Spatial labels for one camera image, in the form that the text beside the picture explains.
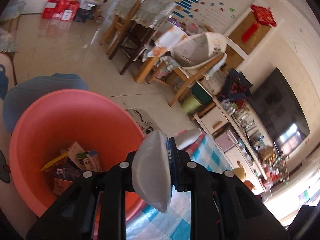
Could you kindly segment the white yogurt bottle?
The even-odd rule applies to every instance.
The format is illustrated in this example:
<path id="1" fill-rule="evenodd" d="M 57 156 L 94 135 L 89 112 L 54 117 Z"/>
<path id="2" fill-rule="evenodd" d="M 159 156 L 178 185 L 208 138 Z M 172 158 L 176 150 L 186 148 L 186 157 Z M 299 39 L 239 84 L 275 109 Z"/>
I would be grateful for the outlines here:
<path id="1" fill-rule="evenodd" d="M 161 213 L 167 212 L 172 195 L 169 152 L 167 135 L 154 130 L 143 139 L 131 165 L 133 189 Z"/>

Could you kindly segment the trash pile in bucket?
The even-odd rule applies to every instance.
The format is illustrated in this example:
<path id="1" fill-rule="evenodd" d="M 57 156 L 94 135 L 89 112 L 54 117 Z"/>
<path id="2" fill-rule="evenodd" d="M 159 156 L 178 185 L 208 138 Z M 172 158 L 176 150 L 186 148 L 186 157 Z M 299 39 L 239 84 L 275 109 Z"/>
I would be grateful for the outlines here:
<path id="1" fill-rule="evenodd" d="M 41 172 L 53 175 L 53 193 L 60 196 L 70 187 L 75 180 L 89 172 L 101 173 L 99 153 L 97 151 L 85 151 L 78 142 L 74 142 L 68 149 L 62 149 L 60 156 L 49 161 Z"/>

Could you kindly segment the pink plastic trash bucket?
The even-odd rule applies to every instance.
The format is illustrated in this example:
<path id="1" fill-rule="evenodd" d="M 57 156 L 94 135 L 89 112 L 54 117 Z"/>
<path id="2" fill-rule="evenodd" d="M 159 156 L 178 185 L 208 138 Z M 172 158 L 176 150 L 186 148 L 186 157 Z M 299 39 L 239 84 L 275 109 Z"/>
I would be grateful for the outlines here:
<path id="1" fill-rule="evenodd" d="M 56 201 L 54 178 L 42 168 L 77 142 L 98 153 L 103 171 L 138 149 L 144 133 L 110 99 L 86 90 L 64 89 L 31 104 L 17 122 L 9 146 L 14 185 L 25 204 L 41 216 Z"/>

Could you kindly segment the green trash bin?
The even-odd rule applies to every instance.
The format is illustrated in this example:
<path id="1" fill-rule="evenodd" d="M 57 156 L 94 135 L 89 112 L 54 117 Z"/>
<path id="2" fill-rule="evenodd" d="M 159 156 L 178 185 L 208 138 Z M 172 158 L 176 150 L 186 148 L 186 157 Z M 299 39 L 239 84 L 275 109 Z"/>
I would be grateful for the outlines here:
<path id="1" fill-rule="evenodd" d="M 202 106 L 201 101 L 193 93 L 191 93 L 181 104 L 183 111 L 187 114 L 193 114 L 200 106 Z"/>

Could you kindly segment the red apple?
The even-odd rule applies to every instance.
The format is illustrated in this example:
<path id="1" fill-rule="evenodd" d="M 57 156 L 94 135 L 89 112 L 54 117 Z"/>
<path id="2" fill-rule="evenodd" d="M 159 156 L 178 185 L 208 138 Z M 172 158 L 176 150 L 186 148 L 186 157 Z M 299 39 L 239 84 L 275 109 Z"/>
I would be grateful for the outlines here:
<path id="1" fill-rule="evenodd" d="M 255 186 L 253 185 L 253 183 L 249 180 L 245 180 L 244 184 L 249 188 L 249 190 L 256 190 Z"/>

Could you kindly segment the large yellow pear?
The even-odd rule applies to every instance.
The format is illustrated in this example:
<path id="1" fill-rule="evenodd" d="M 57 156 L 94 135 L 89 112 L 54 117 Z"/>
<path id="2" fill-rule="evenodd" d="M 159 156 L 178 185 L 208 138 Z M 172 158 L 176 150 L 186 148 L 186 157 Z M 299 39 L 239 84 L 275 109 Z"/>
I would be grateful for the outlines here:
<path id="1" fill-rule="evenodd" d="M 246 180 L 246 171 L 243 167 L 243 165 L 240 163 L 240 161 L 236 162 L 238 167 L 232 169 L 232 172 L 242 181 L 244 182 Z"/>

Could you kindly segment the pink storage box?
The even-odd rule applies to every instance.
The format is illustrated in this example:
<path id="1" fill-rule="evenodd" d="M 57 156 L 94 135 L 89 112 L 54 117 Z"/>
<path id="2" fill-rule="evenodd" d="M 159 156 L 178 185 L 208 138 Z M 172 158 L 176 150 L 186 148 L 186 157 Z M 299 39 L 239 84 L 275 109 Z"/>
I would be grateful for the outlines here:
<path id="1" fill-rule="evenodd" d="M 232 131 L 225 130 L 215 139 L 215 142 L 222 150 L 222 152 L 227 152 L 228 150 L 236 146 L 238 140 Z"/>

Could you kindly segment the white TV cabinet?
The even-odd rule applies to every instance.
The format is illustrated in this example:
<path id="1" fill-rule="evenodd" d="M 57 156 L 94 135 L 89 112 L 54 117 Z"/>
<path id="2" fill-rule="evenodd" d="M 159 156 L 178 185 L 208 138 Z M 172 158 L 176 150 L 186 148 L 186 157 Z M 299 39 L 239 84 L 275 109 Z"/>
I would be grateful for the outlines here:
<path id="1" fill-rule="evenodd" d="M 201 112 L 193 115 L 197 123 L 215 141 L 232 168 L 243 167 L 246 179 L 253 184 L 253 192 L 268 191 L 267 174 L 258 155 L 250 146 L 240 126 L 224 109 L 217 97 Z"/>

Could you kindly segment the blue checkered tablecloth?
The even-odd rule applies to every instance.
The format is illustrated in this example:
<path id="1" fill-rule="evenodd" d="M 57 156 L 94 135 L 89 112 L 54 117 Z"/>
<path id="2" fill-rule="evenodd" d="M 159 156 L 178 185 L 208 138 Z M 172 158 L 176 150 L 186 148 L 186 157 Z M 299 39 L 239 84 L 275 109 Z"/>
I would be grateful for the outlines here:
<path id="1" fill-rule="evenodd" d="M 232 169 L 214 140 L 206 133 L 202 133 L 185 151 L 190 154 L 192 161 L 201 164 L 208 171 L 222 173 Z M 189 239 L 190 212 L 190 193 L 174 191 L 166 213 L 144 204 L 126 223 L 126 238 Z"/>

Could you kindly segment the black flat screen television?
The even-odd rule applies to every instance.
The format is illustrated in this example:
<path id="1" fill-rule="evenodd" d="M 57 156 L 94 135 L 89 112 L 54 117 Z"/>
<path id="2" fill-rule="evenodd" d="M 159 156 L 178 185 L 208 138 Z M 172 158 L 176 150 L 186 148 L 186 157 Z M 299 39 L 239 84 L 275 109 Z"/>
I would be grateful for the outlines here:
<path id="1" fill-rule="evenodd" d="M 278 68 L 251 93 L 248 101 L 279 153 L 290 155 L 310 134 L 300 103 Z"/>

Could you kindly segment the dark blue flower bouquet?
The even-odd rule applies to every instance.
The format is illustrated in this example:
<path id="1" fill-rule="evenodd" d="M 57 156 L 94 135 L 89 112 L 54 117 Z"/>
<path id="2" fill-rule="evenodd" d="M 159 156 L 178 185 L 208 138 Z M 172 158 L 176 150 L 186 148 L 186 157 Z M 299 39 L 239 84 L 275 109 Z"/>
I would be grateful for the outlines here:
<path id="1" fill-rule="evenodd" d="M 220 92 L 220 100 L 229 99 L 232 102 L 246 99 L 251 96 L 250 88 L 253 85 L 247 80 L 242 72 L 231 69 Z"/>

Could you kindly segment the wooden chair with cover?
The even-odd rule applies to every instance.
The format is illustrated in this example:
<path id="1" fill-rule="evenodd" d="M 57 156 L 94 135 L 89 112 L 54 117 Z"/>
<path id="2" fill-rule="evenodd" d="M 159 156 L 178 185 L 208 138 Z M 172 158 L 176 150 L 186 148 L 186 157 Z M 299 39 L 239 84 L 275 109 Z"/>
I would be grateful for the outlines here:
<path id="1" fill-rule="evenodd" d="M 227 37 L 220 33 L 205 32 L 191 35 L 169 49 L 169 55 L 160 57 L 160 64 L 147 80 L 171 86 L 176 77 L 183 80 L 172 106 L 197 80 L 217 72 L 227 59 Z"/>

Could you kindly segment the dining table with cloth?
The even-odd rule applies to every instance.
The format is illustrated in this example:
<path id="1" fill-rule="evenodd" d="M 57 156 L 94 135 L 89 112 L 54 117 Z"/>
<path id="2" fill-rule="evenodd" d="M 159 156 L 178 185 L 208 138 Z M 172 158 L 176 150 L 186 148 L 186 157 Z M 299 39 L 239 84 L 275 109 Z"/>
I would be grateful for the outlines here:
<path id="1" fill-rule="evenodd" d="M 166 22 L 165 29 L 162 27 L 157 31 L 155 46 L 146 54 L 146 61 L 135 77 L 136 83 L 142 83 L 152 70 L 156 62 L 178 42 L 185 39 L 188 35 L 180 27 Z"/>

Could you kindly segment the red Chinese knot decoration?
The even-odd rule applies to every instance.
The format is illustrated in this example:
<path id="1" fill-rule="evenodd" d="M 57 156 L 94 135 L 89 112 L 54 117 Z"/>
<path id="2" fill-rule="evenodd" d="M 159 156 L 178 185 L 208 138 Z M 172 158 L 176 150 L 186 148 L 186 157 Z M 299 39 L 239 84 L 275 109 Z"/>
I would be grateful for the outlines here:
<path id="1" fill-rule="evenodd" d="M 266 25 L 269 27 L 277 26 L 277 23 L 270 9 L 270 7 L 266 8 L 262 6 L 251 5 L 251 10 L 254 15 L 254 22 L 243 33 L 241 37 L 243 43 L 246 43 L 251 38 L 251 36 L 259 29 L 261 25 Z"/>

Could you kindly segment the red gift boxes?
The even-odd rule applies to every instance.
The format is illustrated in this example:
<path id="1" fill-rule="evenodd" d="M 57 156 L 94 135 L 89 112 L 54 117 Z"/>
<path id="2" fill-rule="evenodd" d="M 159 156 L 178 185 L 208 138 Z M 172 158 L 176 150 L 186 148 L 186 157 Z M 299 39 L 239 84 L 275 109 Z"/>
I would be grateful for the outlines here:
<path id="1" fill-rule="evenodd" d="M 80 3 L 76 0 L 48 0 L 42 18 L 73 21 L 79 8 Z"/>

